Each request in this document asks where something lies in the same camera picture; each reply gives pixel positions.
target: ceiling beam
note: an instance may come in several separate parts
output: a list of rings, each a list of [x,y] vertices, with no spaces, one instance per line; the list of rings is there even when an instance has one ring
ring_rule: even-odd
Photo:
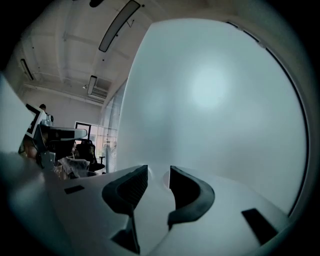
[[[70,23],[71,10],[74,4],[75,4],[74,1],[60,1],[59,7],[58,7],[54,38],[55,38],[56,65],[57,65],[60,81],[62,84],[64,84],[65,77],[67,77],[65,43],[67,41],[66,35],[68,30],[68,23]]]

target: office chair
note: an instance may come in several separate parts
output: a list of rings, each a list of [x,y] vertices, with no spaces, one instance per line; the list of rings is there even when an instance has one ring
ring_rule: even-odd
[[[96,158],[96,146],[89,139],[83,139],[81,144],[76,146],[81,159],[85,159],[90,162],[89,171],[95,172],[105,168],[105,165],[97,162]]]

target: white plastic surface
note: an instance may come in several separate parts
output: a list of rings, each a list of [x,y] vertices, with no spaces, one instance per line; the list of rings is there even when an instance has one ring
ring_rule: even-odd
[[[118,170],[163,164],[210,172],[253,188],[287,214],[305,161],[299,101],[265,49],[218,21],[151,25],[125,89]]]
[[[0,152],[18,152],[34,116],[0,73]]]

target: ceiling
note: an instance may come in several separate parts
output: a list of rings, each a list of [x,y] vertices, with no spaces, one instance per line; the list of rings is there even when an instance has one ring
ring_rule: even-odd
[[[30,81],[25,76],[24,83],[87,97],[83,86],[96,76],[96,86],[108,93],[117,78],[128,77],[139,45],[153,22],[181,17],[217,2],[136,1],[144,7],[121,27],[106,52],[100,51],[99,45],[128,0],[104,0],[95,8],[90,7],[90,0],[54,1],[21,35],[14,51],[19,65],[25,59],[34,77]]]

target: white wall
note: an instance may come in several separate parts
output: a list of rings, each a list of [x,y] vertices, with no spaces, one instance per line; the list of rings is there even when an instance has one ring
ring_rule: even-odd
[[[53,115],[56,127],[74,128],[76,122],[99,123],[101,107],[97,105],[30,88],[25,88],[21,100],[36,106],[45,104],[46,112]]]

